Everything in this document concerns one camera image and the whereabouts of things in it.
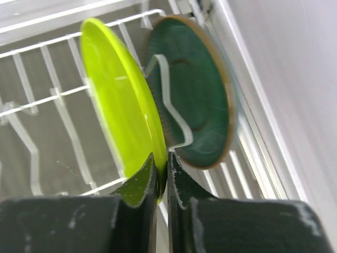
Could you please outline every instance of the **lime green plate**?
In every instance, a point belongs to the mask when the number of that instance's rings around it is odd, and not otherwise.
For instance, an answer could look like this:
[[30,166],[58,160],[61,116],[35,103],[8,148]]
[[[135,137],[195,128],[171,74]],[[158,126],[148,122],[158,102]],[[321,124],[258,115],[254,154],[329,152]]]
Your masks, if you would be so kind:
[[160,198],[165,189],[166,147],[159,114],[143,74],[121,40],[100,20],[81,26],[81,53],[96,102],[131,177],[153,152],[159,170]]

